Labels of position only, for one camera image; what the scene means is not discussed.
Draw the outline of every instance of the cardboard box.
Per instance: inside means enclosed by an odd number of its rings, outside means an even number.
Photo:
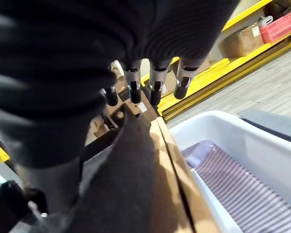
[[[166,75],[165,84],[162,89],[162,97],[167,96],[170,93],[173,93],[175,90],[177,80],[175,73],[171,70]]]
[[[140,103],[133,103],[130,101],[128,88],[125,88],[120,93],[118,93],[118,104],[116,106],[106,106],[106,116],[111,118],[112,113],[114,113],[123,103],[126,103],[135,115],[143,114],[149,122],[155,120],[158,117],[143,91],[141,91]]]
[[[124,76],[120,76],[116,79],[115,83],[115,89],[117,93],[120,93],[122,90],[124,90],[127,87],[127,82],[125,80]]]
[[[96,133],[99,127],[103,124],[103,122],[104,122],[104,119],[102,118],[102,116],[99,115],[95,117],[90,123],[88,133]]]
[[[99,129],[97,130],[97,132],[94,133],[94,135],[96,136],[96,138],[100,138],[101,136],[103,136],[108,131],[109,131],[108,127],[105,124],[102,124],[99,127]]]
[[[155,167],[149,232],[219,233],[205,197],[161,117],[151,122],[150,136],[158,165]],[[188,216],[192,217],[193,226]]]
[[[206,58],[205,61],[203,62],[203,64],[198,68],[197,74],[205,71],[209,67],[210,67],[210,63],[209,63],[209,60]]]
[[[259,26],[256,22],[250,27],[229,35],[221,42],[220,49],[225,57],[238,58],[247,56],[263,44]]]

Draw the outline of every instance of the shelf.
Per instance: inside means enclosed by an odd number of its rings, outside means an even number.
[[[262,8],[263,6],[265,6],[266,4],[270,3],[272,0],[261,0],[258,3],[254,4],[253,6],[249,7],[247,10],[241,12],[239,15],[235,16],[234,18],[230,19],[224,26],[224,28],[222,29],[222,31],[226,30],[227,28],[233,26],[234,24],[236,24],[237,22],[241,21],[242,19],[246,18],[247,16],[249,16],[250,14],[254,13],[255,11],[257,11],[258,9]],[[179,57],[174,57],[171,64],[178,61]],[[141,77],[141,83],[144,86],[145,81],[147,81],[150,78],[150,74],[147,73],[146,75],[144,75],[143,77]]]
[[[253,6],[249,7],[247,10],[241,12],[239,15],[235,16],[234,18],[230,19],[222,29],[222,31],[228,29],[229,27],[233,26],[234,24],[238,23],[239,21],[243,20],[250,14],[254,13],[258,9],[262,8],[266,4],[270,3],[272,0],[261,0],[258,3],[254,4]]]
[[[175,63],[177,60],[179,60],[179,57],[174,57],[170,64]],[[145,86],[145,81],[147,81],[149,78],[150,78],[150,73],[147,73],[141,77],[142,86]]]
[[[220,78],[219,80],[216,80],[215,82],[206,86],[202,90],[184,99],[182,102],[164,111],[163,112],[164,120],[167,122],[170,121],[171,119],[180,115],[186,109],[191,108],[192,106],[211,96],[215,92],[237,81],[244,75],[253,72],[256,69],[259,69],[263,65],[267,64],[268,62],[271,62],[273,59],[275,59],[278,56],[281,56],[282,54],[286,53],[289,50],[291,50],[291,42],[289,43],[282,42],[281,44],[272,47],[270,50],[254,58],[253,60],[246,63],[239,69],[236,69],[233,72]]]
[[[196,77],[192,80],[187,95],[185,98],[189,97],[190,95],[196,93],[197,91],[201,90],[202,88],[206,87],[207,85],[211,84],[212,82],[218,80],[219,78],[227,75],[229,72],[234,71],[238,67],[242,66],[243,64],[247,63],[251,59],[255,58],[256,56],[260,55],[261,53],[265,52],[272,46],[278,44],[283,39],[287,38],[291,35],[291,32],[282,36],[278,40],[263,45],[262,47],[258,48],[257,50],[253,51],[249,55],[245,57],[240,57],[233,62],[229,62],[227,64],[210,67],[209,69],[205,70],[204,72],[196,75]],[[174,93],[171,93],[162,98],[160,104],[158,105],[158,112],[162,116],[163,111],[167,110],[168,108],[172,107],[173,105],[181,102],[182,100],[178,100],[174,97]]]

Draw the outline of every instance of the gray carpet floor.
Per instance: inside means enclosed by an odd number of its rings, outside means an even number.
[[[168,122],[169,128],[209,110],[255,108],[291,117],[291,51]]]

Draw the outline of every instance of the black rubber tip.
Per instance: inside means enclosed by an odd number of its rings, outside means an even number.
[[[141,101],[141,90],[129,90],[130,100],[133,103],[140,103]]]
[[[157,106],[161,102],[161,91],[153,91],[150,92],[150,103],[153,106]]]
[[[116,92],[107,92],[105,94],[107,104],[110,106],[116,106],[118,103]]]
[[[188,89],[183,86],[176,86],[174,96],[176,97],[176,99],[181,100],[185,97],[187,91]]]

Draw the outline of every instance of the red container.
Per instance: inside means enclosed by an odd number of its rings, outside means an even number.
[[[291,32],[291,12],[275,22],[260,28],[263,42],[270,43]]]

